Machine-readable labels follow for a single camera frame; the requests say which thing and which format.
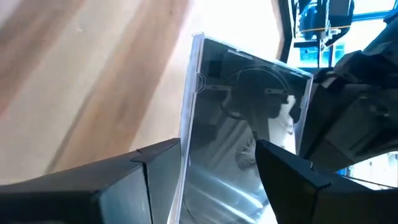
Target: cd case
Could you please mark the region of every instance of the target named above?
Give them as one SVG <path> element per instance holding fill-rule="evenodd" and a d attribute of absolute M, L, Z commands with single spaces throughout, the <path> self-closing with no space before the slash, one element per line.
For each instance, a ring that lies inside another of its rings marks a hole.
<path fill-rule="evenodd" d="M 180 127 L 182 170 L 169 223 L 274 220 L 255 142 L 299 150 L 311 84 L 307 72 L 194 36 Z"/>

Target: wooden surface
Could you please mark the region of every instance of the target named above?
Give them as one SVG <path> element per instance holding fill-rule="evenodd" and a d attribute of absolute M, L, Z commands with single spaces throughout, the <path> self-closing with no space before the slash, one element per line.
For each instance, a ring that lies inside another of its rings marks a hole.
<path fill-rule="evenodd" d="M 178 136 L 192 34 L 274 58 L 275 0 L 0 0 L 0 184 Z"/>

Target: black machine part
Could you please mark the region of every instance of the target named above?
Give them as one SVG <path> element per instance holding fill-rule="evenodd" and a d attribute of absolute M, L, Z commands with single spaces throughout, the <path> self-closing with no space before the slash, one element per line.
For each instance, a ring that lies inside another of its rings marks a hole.
<path fill-rule="evenodd" d="M 167 223 L 180 140 L 0 186 L 0 223 Z"/>
<path fill-rule="evenodd" d="M 398 147 L 398 19 L 315 75 L 299 156 L 332 171 Z"/>
<path fill-rule="evenodd" d="M 256 161 L 279 224 L 396 223 L 397 189 L 370 190 L 263 140 Z"/>

